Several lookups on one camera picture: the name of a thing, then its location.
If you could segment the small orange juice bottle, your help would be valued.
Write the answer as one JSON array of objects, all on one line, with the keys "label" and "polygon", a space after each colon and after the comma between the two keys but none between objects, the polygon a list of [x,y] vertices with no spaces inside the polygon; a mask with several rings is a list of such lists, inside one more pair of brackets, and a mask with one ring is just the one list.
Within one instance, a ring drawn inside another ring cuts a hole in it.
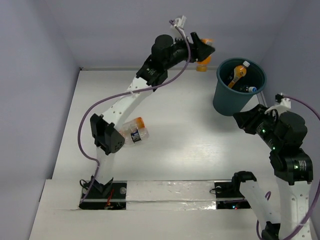
[{"label": "small orange juice bottle", "polygon": [[[212,38],[203,38],[201,40],[203,43],[212,46],[214,40]],[[196,71],[197,72],[206,72],[208,70],[208,64],[211,62],[212,56],[209,55],[205,60],[203,61],[198,61],[197,66],[196,66]]]}]

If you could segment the crushed clear plastic bottle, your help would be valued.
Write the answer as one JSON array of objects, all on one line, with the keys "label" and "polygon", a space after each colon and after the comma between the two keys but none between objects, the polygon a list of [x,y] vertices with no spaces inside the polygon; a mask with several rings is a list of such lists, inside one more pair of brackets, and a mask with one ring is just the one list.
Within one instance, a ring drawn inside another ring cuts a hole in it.
[{"label": "crushed clear plastic bottle", "polygon": [[239,88],[241,93],[254,93],[257,91],[255,86],[243,85]]}]

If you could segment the tall orange blue-label bottle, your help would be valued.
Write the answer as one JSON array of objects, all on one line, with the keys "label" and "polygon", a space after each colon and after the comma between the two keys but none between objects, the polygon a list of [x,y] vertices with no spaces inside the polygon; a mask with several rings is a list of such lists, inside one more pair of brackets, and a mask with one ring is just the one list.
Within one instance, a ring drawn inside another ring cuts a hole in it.
[{"label": "tall orange blue-label bottle", "polygon": [[227,77],[227,86],[232,89],[234,85],[247,74],[247,68],[250,66],[248,61],[244,61],[241,65],[236,66]]}]

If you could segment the small clear dark-label bottle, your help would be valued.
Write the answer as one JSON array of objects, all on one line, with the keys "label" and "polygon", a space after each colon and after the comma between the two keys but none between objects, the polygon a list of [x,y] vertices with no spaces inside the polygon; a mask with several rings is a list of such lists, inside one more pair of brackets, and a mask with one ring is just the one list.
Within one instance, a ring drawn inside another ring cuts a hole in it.
[{"label": "small clear dark-label bottle", "polygon": [[147,128],[135,129],[134,131],[126,131],[122,134],[126,145],[139,145],[149,138]]}]

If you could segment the clear orange-label bottle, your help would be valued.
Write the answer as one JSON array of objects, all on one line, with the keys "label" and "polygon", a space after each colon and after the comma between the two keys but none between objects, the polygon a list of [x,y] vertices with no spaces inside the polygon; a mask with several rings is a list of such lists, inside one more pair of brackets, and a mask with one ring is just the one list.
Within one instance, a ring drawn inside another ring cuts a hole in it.
[{"label": "clear orange-label bottle", "polygon": [[122,132],[128,132],[128,131],[134,132],[136,129],[143,129],[143,128],[145,128],[145,124],[144,124],[143,119],[141,117],[137,117],[133,120],[130,120],[130,121],[124,123],[122,125],[122,127],[120,128],[120,130]]}]

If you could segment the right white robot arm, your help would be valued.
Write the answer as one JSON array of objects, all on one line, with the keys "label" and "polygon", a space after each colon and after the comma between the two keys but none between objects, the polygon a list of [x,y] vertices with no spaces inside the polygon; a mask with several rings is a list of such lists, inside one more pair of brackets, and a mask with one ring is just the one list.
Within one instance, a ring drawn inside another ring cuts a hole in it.
[{"label": "right white robot arm", "polygon": [[230,183],[231,192],[248,201],[261,226],[263,240],[310,240],[313,163],[301,148],[308,132],[305,120],[291,111],[268,110],[261,104],[233,117],[240,129],[259,135],[270,148],[280,211],[272,209],[252,172],[236,172]]}]

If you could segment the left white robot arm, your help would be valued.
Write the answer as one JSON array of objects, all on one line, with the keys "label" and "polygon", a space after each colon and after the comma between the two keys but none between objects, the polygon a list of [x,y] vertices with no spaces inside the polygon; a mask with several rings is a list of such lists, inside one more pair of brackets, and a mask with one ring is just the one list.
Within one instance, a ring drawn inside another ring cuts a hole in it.
[{"label": "left white robot arm", "polygon": [[149,95],[167,83],[168,70],[182,61],[201,62],[207,59],[215,48],[203,42],[196,32],[192,41],[173,39],[170,35],[159,35],[151,47],[151,54],[136,73],[124,96],[121,96],[108,110],[90,117],[91,133],[97,149],[99,168],[94,178],[93,191],[104,198],[110,194],[112,168],[115,153],[125,144],[120,129],[129,115]]}]

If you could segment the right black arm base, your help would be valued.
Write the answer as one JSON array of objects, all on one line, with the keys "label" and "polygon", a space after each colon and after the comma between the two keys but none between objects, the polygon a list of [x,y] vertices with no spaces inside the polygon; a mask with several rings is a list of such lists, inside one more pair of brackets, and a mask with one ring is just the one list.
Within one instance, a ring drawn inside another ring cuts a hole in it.
[{"label": "right black arm base", "polygon": [[241,183],[251,180],[257,181],[257,178],[252,172],[239,171],[234,173],[231,181],[215,182],[214,187],[209,191],[209,193],[216,197],[216,209],[250,209],[250,204],[240,192],[240,186]]}]

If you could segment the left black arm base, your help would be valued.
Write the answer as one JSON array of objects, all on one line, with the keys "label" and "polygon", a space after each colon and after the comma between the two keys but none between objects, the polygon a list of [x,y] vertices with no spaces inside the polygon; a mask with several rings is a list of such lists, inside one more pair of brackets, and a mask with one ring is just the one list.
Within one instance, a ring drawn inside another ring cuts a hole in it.
[{"label": "left black arm base", "polygon": [[82,187],[79,208],[82,210],[125,210],[127,182],[111,179],[107,184],[97,180],[89,190],[90,181],[81,179]]}]

